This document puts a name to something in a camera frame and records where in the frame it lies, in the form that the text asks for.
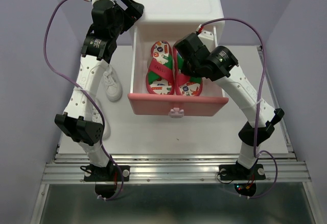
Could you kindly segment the red patterned sandal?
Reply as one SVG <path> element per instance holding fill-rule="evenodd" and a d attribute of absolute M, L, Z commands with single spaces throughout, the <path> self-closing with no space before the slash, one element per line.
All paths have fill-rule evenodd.
<path fill-rule="evenodd" d="M 202 78 L 190 77 L 181 73 L 184 60 L 176 48 L 173 48 L 173 59 L 175 94 L 183 96 L 199 96 L 203 88 Z"/>
<path fill-rule="evenodd" d="M 157 41 L 152 45 L 145 83 L 149 94 L 174 94 L 172 49 L 167 41 Z"/>

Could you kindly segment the pink drawer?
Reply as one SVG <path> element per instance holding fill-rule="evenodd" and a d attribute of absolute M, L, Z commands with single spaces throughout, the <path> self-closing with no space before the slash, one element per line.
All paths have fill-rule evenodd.
<path fill-rule="evenodd" d="M 197 24 L 140 24 L 131 31 L 133 61 L 131 87 L 128 94 L 137 115 L 213 116 L 227 103 L 224 91 L 210 80 L 203 80 L 200 96 L 155 95 L 146 89 L 146 74 L 152 45 L 160 40 L 173 46 L 176 41 L 194 32 Z"/>

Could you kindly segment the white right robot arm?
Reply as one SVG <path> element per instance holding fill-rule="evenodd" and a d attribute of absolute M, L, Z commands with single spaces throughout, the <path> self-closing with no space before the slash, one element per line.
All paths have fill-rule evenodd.
<path fill-rule="evenodd" d="M 242 145 L 235 165 L 237 176 L 247 178 L 253 173 L 260 144 L 271 137 L 284 111 L 258 97 L 231 50 L 224 46 L 214 47 L 213 38 L 190 33 L 178 40 L 174 48 L 184 60 L 182 74 L 206 78 L 217 84 L 247 118 L 239 132 Z"/>

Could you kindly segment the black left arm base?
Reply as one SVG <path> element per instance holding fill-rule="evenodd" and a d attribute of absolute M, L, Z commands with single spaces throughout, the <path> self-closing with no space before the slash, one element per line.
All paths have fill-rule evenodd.
<path fill-rule="evenodd" d="M 109 162 L 106 167 L 97 167 L 92 164 L 82 165 L 80 169 L 84 172 L 85 182 L 124 182 L 129 181 L 129 165 L 120 166 L 120 169 L 112 162 Z"/>

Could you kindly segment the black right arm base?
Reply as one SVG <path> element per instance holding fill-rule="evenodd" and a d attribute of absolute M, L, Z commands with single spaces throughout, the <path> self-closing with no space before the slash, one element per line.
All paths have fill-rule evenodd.
<path fill-rule="evenodd" d="M 265 171 L 262 164 L 255 164 L 247 169 L 238 162 L 235 164 L 222 164 L 219 166 L 219 175 L 222 181 L 248 181 L 265 180 Z"/>

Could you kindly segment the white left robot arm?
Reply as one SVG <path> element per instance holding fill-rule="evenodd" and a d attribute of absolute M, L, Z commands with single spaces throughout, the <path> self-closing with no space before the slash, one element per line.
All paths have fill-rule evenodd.
<path fill-rule="evenodd" d="M 71 99 L 55 124 L 86 152 L 96 174 L 102 180 L 113 176 L 109 156 L 101 144 L 104 126 L 92 119 L 100 80 L 117 48 L 117 38 L 128 31 L 143 15 L 144 5 L 121 0 L 123 9 L 113 0 L 91 0 L 92 24 L 81 48 L 80 69 Z"/>

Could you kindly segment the white sneaker far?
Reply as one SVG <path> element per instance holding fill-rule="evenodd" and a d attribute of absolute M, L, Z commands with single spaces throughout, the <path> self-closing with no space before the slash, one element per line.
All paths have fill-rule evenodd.
<path fill-rule="evenodd" d="M 108 65 L 104 71 L 102 75 L 102 84 L 105 94 L 111 102 L 117 102 L 122 97 L 122 84 L 112 65 Z"/>

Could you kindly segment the white sneaker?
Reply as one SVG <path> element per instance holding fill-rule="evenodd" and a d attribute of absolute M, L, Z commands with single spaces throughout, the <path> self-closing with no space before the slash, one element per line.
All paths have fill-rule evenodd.
<path fill-rule="evenodd" d="M 111 102 L 117 102 L 122 97 L 122 84 L 112 65 L 108 65 L 104 71 L 102 75 L 102 84 L 105 94 Z"/>
<path fill-rule="evenodd" d="M 104 117 L 105 124 L 103 124 L 102 116 L 100 115 L 99 111 L 93 106 L 92 107 L 92 121 L 101 123 L 102 125 L 104 125 L 104 132 L 103 132 L 102 140 L 106 140 L 110 137 L 111 128 L 107 121 L 107 116 L 105 114 L 103 114 L 103 117 Z"/>

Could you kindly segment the white sneaker near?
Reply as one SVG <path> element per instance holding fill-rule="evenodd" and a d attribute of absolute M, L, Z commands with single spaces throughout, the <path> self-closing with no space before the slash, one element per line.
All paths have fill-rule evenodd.
<path fill-rule="evenodd" d="M 111 128 L 107 121 L 107 116 L 105 114 L 103 114 L 103 117 L 104 117 L 105 124 L 103 124 L 102 116 L 100 115 L 99 111 L 93 106 L 92 107 L 92 121 L 101 123 L 102 125 L 104 125 L 104 132 L 103 132 L 102 140 L 106 140 L 110 137 Z"/>

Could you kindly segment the white shoe cabinet frame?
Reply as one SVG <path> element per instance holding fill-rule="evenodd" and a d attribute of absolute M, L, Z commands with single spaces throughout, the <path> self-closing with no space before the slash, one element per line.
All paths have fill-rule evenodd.
<path fill-rule="evenodd" d="M 173 45 L 209 20 L 223 17 L 220 0 L 134 0 L 144 5 L 137 21 L 135 48 L 148 58 L 155 41 Z"/>

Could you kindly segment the aluminium mounting rail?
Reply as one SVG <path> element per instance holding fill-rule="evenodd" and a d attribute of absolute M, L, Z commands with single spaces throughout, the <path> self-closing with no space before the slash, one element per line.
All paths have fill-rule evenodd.
<path fill-rule="evenodd" d="M 310 182 L 305 162 L 297 161 L 294 153 L 275 155 L 277 163 L 263 155 L 266 182 L 275 175 L 278 182 Z M 236 155 L 114 155 L 119 166 L 130 166 L 129 184 L 214 184 L 223 164 L 234 164 Z M 88 160 L 81 154 L 58 154 L 45 166 L 43 184 L 83 184 L 84 173 L 80 166 Z"/>

